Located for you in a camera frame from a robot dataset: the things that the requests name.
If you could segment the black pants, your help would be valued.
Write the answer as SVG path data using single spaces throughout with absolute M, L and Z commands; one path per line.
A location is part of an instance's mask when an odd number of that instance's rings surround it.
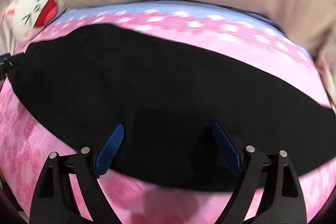
M 335 113 L 289 83 L 220 53 L 111 24 L 84 26 L 10 57 L 12 89 L 75 150 L 118 126 L 111 168 L 171 188 L 224 192 L 220 124 L 266 153 L 286 150 L 302 176 L 335 157 Z

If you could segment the pink rose bed sheet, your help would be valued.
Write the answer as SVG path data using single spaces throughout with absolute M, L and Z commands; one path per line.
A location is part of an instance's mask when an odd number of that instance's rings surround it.
M 115 23 L 177 42 L 217 51 L 266 71 L 329 107 L 309 53 L 274 27 L 241 13 L 186 2 L 143 2 L 68 11 L 35 37 L 50 40 L 91 24 Z M 1 90 L 1 170 L 22 210 L 29 212 L 38 174 L 50 152 L 73 149 L 52 136 L 23 107 L 9 81 Z M 99 180 L 125 223 L 212 223 L 227 193 L 164 190 L 110 171 Z

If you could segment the white cat face pillow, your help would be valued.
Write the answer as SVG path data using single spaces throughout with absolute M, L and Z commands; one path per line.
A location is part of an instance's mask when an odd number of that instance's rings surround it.
M 13 0 L 4 16 L 15 39 L 22 43 L 37 36 L 66 9 L 64 0 Z

